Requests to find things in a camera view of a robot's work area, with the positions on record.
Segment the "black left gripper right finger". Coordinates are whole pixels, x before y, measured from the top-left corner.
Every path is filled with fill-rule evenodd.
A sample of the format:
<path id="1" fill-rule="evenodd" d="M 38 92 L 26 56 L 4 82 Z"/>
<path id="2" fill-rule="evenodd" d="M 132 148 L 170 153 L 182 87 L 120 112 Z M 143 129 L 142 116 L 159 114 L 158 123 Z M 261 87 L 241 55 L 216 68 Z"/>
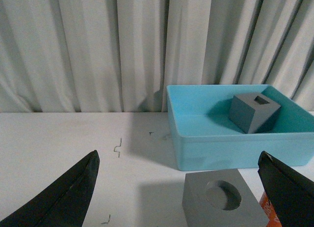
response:
<path id="1" fill-rule="evenodd" d="M 258 160 L 265 193 L 283 227 L 314 225 L 314 182 L 263 151 Z"/>

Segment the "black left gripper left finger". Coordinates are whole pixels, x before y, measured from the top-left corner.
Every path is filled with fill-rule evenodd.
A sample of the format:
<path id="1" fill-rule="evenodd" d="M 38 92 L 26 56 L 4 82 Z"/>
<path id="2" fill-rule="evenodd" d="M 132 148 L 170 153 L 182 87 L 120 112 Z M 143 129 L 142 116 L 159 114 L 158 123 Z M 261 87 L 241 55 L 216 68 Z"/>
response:
<path id="1" fill-rule="evenodd" d="M 37 196 L 4 218 L 2 227 L 81 227 L 100 166 L 96 150 L 88 153 Z"/>

